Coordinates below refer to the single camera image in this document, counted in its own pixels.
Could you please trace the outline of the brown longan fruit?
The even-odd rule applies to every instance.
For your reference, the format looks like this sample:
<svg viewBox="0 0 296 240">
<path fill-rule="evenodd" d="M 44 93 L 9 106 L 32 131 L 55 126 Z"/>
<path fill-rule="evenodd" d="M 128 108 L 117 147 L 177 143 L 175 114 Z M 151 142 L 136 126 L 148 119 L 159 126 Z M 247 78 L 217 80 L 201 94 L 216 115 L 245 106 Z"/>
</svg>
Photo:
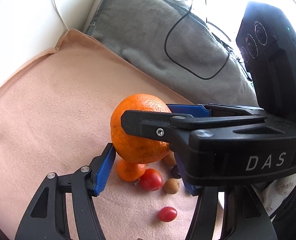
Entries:
<svg viewBox="0 0 296 240">
<path fill-rule="evenodd" d="M 177 165 L 173 152 L 169 152 L 162 160 L 167 166 Z"/>
</svg>

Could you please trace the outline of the small mandarin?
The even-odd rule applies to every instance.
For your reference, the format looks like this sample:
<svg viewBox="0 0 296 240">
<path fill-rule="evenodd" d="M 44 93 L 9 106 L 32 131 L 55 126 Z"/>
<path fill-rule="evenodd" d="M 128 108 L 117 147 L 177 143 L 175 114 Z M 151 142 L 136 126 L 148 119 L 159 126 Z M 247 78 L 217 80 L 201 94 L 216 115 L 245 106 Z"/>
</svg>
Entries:
<svg viewBox="0 0 296 240">
<path fill-rule="evenodd" d="M 117 174 L 119 178 L 126 182 L 132 182 L 139 179 L 146 171 L 145 164 L 132 164 L 124 159 L 118 161 Z"/>
</svg>

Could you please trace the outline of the small red cherry tomato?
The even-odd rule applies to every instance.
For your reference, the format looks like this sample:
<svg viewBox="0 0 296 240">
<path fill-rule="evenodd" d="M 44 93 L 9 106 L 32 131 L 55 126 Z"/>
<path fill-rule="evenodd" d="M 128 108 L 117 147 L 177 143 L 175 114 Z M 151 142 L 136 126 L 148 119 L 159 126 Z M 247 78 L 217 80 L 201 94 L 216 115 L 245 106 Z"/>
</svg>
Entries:
<svg viewBox="0 0 296 240">
<path fill-rule="evenodd" d="M 158 212 L 158 218 L 162 222 L 171 222 L 177 218 L 177 210 L 174 207 L 166 206 Z"/>
</svg>

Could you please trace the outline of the floral white plate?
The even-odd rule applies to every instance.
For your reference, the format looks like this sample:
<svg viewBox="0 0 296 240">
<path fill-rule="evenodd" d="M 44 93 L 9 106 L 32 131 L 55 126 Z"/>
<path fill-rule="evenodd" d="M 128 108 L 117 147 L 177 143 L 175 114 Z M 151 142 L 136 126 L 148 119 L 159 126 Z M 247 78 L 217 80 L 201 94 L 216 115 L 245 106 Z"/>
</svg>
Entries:
<svg viewBox="0 0 296 240">
<path fill-rule="evenodd" d="M 272 183 L 252 184 L 266 213 L 273 220 L 284 205 L 296 194 L 296 173 Z"/>
</svg>

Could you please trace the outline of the grey cushion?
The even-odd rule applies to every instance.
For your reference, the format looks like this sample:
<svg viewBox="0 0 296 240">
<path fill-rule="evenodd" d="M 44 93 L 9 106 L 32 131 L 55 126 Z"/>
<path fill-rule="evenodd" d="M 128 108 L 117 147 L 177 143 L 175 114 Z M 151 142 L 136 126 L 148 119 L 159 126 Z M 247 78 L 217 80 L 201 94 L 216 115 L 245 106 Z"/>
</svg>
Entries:
<svg viewBox="0 0 296 240">
<path fill-rule="evenodd" d="M 257 105 L 233 52 L 167 0 L 101 0 L 86 33 L 192 103 Z"/>
</svg>

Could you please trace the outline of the peach fleece blanket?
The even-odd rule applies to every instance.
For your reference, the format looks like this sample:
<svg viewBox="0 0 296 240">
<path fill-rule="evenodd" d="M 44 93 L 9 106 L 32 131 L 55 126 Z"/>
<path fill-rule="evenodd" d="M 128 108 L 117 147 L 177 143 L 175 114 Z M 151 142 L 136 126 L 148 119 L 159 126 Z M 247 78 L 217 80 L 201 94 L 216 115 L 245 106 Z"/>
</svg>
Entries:
<svg viewBox="0 0 296 240">
<path fill-rule="evenodd" d="M 75 172 L 101 154 L 115 107 L 137 93 L 188 103 L 78 31 L 0 88 L 0 228 L 9 239 L 45 176 Z M 184 189 L 147 192 L 112 171 L 94 206 L 107 239 L 184 239 L 196 201 Z M 158 218 L 166 206 L 178 213 L 171 222 Z"/>
</svg>

